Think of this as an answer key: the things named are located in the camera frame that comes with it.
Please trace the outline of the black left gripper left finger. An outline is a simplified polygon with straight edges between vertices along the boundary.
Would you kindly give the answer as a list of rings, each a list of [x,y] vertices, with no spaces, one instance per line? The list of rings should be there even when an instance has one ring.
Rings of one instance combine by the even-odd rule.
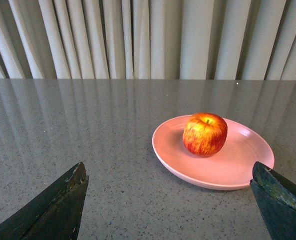
[[[0,223],[0,240],[77,239],[88,183],[79,162]]]

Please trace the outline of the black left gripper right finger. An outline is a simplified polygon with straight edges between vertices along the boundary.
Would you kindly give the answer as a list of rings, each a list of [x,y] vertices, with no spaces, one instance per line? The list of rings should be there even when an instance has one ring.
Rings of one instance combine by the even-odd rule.
[[[255,162],[250,187],[273,240],[296,240],[296,184]]]

